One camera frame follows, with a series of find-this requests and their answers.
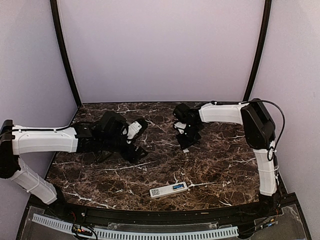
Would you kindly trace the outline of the white remote control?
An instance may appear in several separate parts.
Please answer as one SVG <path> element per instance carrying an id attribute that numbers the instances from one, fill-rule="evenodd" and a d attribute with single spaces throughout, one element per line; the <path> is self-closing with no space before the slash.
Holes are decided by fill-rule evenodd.
<path id="1" fill-rule="evenodd" d="M 174 185 L 179 185 L 179 184 L 184 184 L 184 188 L 178 189 L 178 190 L 173 190 Z M 155 198 L 161 198 L 161 197 L 166 197 L 170 195 L 174 195 L 177 193 L 182 193 L 188 190 L 188 186 L 185 182 L 179 182 L 171 185 L 166 185 L 158 188 L 153 188 L 149 190 L 150 197 L 152 199 Z"/>

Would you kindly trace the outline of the blue battery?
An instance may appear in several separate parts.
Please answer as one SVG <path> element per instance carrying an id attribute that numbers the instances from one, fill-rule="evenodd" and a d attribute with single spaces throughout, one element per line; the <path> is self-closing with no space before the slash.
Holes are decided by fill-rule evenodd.
<path id="1" fill-rule="evenodd" d="M 177 184 L 177 185 L 173 185 L 173 186 L 172 186 L 172 189 L 173 189 L 174 191 L 180 190 L 180 189 L 184 189 L 184 188 L 185 188 L 184 184 Z"/>

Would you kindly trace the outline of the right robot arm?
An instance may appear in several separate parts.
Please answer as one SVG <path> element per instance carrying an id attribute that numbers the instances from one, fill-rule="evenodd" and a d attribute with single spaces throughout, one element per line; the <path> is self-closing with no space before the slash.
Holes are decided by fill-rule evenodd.
<path id="1" fill-rule="evenodd" d="M 280 136 L 276 124 L 266 108 L 276 104 L 254 98 L 250 101 L 211 101 L 197 107 L 180 103 L 173 110 L 177 130 L 176 139 L 182 150 L 200 142 L 199 132 L 205 123 L 231 123 L 243 126 L 247 144 L 253 150 L 259 173 L 259 193 L 272 197 L 278 190 L 278 161 L 276 150 Z"/>

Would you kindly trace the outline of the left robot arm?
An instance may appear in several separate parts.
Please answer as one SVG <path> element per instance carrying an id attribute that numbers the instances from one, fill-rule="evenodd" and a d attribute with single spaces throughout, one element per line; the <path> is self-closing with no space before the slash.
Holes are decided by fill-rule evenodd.
<path id="1" fill-rule="evenodd" d="M 15 125 L 11 119 L 0 129 L 0 177 L 9 179 L 38 197 L 60 218 L 67 218 L 70 206 L 61 190 L 45 181 L 21 159 L 22 154 L 41 152 L 118 153 L 134 164 L 148 153 L 135 140 L 148 123 L 138 118 L 132 123 L 114 111 L 106 111 L 95 122 L 76 122 L 60 128 L 32 128 Z"/>

